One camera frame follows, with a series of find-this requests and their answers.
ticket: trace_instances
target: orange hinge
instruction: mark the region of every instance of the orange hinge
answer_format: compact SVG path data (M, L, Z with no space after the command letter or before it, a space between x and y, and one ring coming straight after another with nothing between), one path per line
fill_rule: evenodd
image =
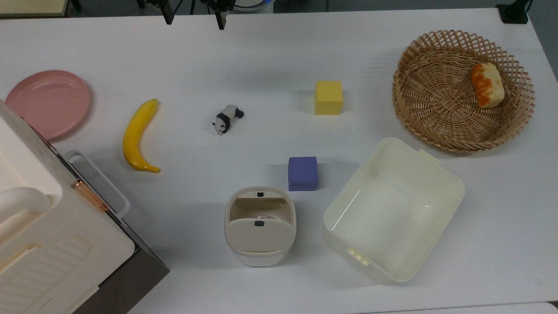
M78 179L74 184L71 185L71 188L74 189L78 194L80 194L85 200L95 207L101 213L108 212L109 207L104 203L104 201L97 196L91 189L83 183L82 180Z

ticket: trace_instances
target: yellow block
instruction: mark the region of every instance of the yellow block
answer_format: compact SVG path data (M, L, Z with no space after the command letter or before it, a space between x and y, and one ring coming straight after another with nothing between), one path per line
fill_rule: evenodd
M343 106L343 89L340 80L319 80L314 92L315 115L338 115Z

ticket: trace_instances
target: small white bin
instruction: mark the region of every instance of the small white bin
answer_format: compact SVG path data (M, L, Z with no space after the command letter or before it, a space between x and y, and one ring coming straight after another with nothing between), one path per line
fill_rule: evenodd
M428 153L382 140L324 214L327 245L380 284L418 271L465 195Z
M250 187L230 198L225 239L242 263L257 267L278 263L295 236L295 205L283 190Z

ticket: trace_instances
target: white plastic container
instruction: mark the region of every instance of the white plastic container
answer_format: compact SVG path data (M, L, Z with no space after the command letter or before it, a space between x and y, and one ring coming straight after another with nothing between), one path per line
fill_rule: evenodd
M132 256L134 242L102 208L0 102L1 314L72 313Z
M250 187L233 194L225 215L225 239L248 266L271 266L295 241L296 212L291 198L272 187Z
M428 153L382 140L324 214L327 245L377 283L411 279L465 194Z

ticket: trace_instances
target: pink plate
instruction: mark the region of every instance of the pink plate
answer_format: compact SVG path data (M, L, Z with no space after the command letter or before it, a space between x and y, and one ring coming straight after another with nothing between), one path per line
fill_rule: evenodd
M6 105L47 140L72 131L89 108L89 89L75 74L51 70L19 82Z

